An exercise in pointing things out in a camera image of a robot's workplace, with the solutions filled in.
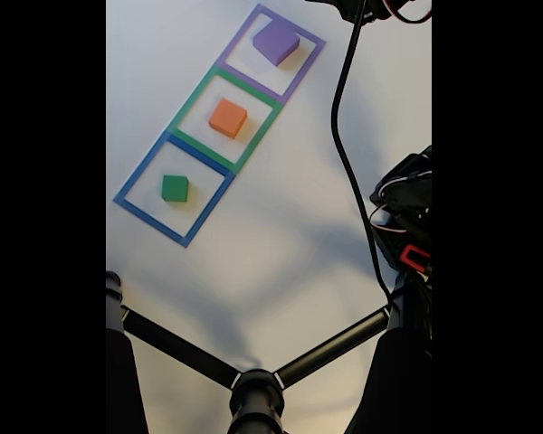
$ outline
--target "black cable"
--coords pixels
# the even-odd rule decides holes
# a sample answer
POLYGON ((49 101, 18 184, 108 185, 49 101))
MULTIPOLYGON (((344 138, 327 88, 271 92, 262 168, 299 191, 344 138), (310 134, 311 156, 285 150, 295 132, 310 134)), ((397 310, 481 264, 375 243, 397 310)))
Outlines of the black cable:
POLYGON ((358 209, 360 210, 360 216, 362 222, 364 223, 364 230, 366 231, 366 236, 368 238, 368 247, 370 248, 370 255, 372 256, 372 263, 374 265, 374 271, 376 273, 376 280, 378 284, 386 294, 386 300, 388 301, 388 313, 390 313, 390 306, 394 304, 390 296, 390 291, 386 287, 386 283, 382 279, 382 274, 380 274, 380 265, 378 263, 378 256, 376 253, 376 243, 374 241, 374 234, 372 233, 372 228, 370 226, 370 220, 368 219, 368 214, 366 212, 366 207, 364 206, 364 201, 362 200, 362 193, 360 192, 360 187, 358 187, 358 182, 352 171, 352 166, 348 161, 348 156, 346 151, 342 146, 342 141, 340 139, 340 134, 338 132, 338 111, 340 106, 340 101, 342 100, 342 93, 344 91, 344 86, 346 85, 346 79, 348 78, 348 72, 350 71, 350 65, 352 64, 352 58, 354 57, 354 51, 358 43, 358 37, 360 36, 360 30, 362 29, 362 19, 364 17, 364 10, 366 8, 366 0, 362 0, 358 3, 358 9, 356 12, 356 18, 354 20, 354 29, 352 30, 352 36, 350 37, 350 42, 348 45, 348 52, 346 53, 346 58, 344 60, 344 66, 342 66, 342 72, 340 73, 340 78, 338 81, 338 86, 336 87, 336 93, 334 94, 334 102, 332 103, 332 114, 331 114, 331 126, 332 126, 332 136, 334 137, 334 144, 352 185, 352 190, 354 191, 354 197, 356 197, 356 202, 358 209))

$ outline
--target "blue square outline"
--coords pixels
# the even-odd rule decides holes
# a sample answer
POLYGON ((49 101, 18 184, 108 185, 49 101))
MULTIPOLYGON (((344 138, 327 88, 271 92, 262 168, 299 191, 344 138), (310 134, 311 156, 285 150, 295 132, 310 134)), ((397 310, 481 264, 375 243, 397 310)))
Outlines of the blue square outline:
POLYGON ((139 217, 140 220, 148 224, 149 226, 155 228, 159 232, 161 232, 163 235, 166 235, 171 240, 181 244, 183 247, 187 247, 191 240, 195 237, 205 220, 207 220, 207 217, 209 217, 209 214, 214 209, 214 207, 219 203, 219 200, 222 198, 222 196, 227 191, 227 188, 229 185, 233 182, 235 179, 235 174, 229 170, 217 163, 216 161, 212 160, 208 156, 204 155, 203 153, 197 151, 194 147, 188 145, 184 140, 182 140, 179 137, 173 136, 168 131, 164 131, 161 136, 157 139, 155 142, 155 145, 153 145, 143 160, 139 163, 135 171, 131 174, 129 179, 126 183, 123 184, 123 186, 120 188, 117 195, 112 200, 114 203, 121 206, 123 209, 127 210, 131 214, 135 215, 136 217, 139 217), (145 172, 145 169, 147 169, 150 162, 153 160, 153 158, 157 155, 157 153, 161 150, 161 147, 165 143, 169 143, 173 146, 178 147, 182 151, 188 153, 190 156, 193 156, 197 160, 201 161, 204 165, 207 165, 211 169, 215 170, 218 174, 222 175, 224 177, 224 181, 219 186, 213 197, 209 200, 205 208, 201 211, 199 214, 199 217, 197 217, 197 220, 193 223, 191 226, 191 229, 189 232, 183 236, 172 229, 169 229, 165 224, 161 223, 159 220, 155 219, 154 217, 151 217, 148 213, 144 212, 140 208, 138 208, 133 203, 129 202, 126 199, 127 194, 129 193, 130 189, 135 185, 137 180, 140 178, 140 176, 145 172))

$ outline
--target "black pole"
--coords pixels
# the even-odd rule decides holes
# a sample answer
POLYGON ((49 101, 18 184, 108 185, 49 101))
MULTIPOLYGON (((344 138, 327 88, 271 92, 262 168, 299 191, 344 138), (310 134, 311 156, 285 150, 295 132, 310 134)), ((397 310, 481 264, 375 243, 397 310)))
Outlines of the black pole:
POLYGON ((135 356, 123 334, 120 278, 107 271, 106 433, 148 434, 135 356))
POLYGON ((128 310, 123 319, 125 331, 231 390, 235 377, 240 373, 238 370, 130 308, 123 307, 128 310))
POLYGON ((276 372, 283 382, 284 389, 386 330, 387 324, 388 316, 381 307, 313 350, 289 362, 276 372))

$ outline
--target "block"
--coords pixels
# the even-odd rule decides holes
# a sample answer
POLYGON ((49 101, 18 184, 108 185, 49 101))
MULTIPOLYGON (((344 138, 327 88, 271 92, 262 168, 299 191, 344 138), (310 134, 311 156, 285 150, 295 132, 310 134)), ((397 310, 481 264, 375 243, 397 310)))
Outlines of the block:
POLYGON ((253 46, 278 66, 300 46, 300 37, 286 24, 274 20, 253 36, 253 46))
POLYGON ((221 98, 209 118, 209 126, 230 138, 235 138, 247 119, 247 110, 221 98))
POLYGON ((187 202, 189 180, 186 176, 163 176, 161 197, 166 202, 187 202))

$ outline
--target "green square outline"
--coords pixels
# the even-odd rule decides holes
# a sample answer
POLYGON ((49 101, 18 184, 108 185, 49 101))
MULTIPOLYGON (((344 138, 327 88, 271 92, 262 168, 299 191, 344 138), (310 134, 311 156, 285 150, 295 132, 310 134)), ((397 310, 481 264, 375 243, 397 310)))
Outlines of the green square outline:
POLYGON ((283 104, 281 104, 280 102, 254 89, 249 84, 233 76, 230 72, 223 70, 220 67, 214 65, 206 73, 203 79, 199 82, 199 84, 197 85, 197 87, 195 88, 191 96, 187 99, 183 107, 181 107, 181 109, 177 112, 173 120, 171 120, 171 122, 169 123, 169 126, 167 127, 167 131, 171 133, 172 135, 186 141, 190 146, 194 147, 197 151, 201 152, 205 156, 208 156, 212 160, 216 161, 217 163, 219 163, 220 165, 222 165, 226 169, 229 169, 231 172, 237 175, 242 170, 243 165, 245 165, 245 163, 247 162, 249 157, 252 155, 255 148, 259 145, 260 141, 262 140, 265 133, 267 133, 273 121, 278 117, 282 108, 283 108, 283 104), (219 76, 222 79, 229 81, 236 87, 240 88, 241 90, 246 91, 253 97, 259 99, 261 102, 271 107, 271 113, 263 121, 262 125, 257 130, 252 140, 247 145, 242 155, 239 157, 239 159, 237 160, 235 164, 229 161, 227 158, 217 154, 212 148, 204 145, 199 140, 192 138, 191 136, 189 136, 188 134, 184 133, 183 131, 179 129, 179 125, 181 124, 181 121, 183 120, 183 118, 187 115, 189 110, 197 102, 197 100, 199 99, 199 97, 201 96, 205 88, 207 87, 207 84, 209 84, 209 82, 215 76, 219 76))

